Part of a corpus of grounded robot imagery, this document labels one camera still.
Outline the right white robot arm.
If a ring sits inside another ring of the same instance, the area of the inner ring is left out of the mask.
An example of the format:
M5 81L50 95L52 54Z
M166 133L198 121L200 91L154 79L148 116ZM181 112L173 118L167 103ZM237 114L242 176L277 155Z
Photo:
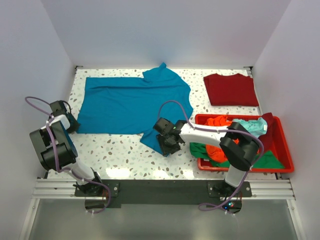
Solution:
M184 143L199 143L222 149L230 164L223 183L223 192L230 197L240 190L256 155L264 152L263 143L249 133L240 123L229 126L207 126L191 124L179 120L175 124L165 118L159 118L153 129L161 152L164 156L174 154Z

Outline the blue t shirt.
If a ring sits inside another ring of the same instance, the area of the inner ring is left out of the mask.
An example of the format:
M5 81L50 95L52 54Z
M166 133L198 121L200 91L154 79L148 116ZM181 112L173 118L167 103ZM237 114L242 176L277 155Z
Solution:
M142 134L140 142L160 153L158 116L172 123L190 118L190 86L165 63L142 77L88 77L77 121L79 134Z

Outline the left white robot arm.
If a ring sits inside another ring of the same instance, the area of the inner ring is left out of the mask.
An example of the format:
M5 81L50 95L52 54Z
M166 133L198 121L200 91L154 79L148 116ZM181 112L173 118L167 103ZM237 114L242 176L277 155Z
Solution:
M64 100L48 103L27 96L25 101L48 115L45 125L29 134L41 166L49 171L65 173L75 179L74 187L87 196L99 196L104 184L99 174L78 159L78 152L70 138L80 127L72 115L70 104Z

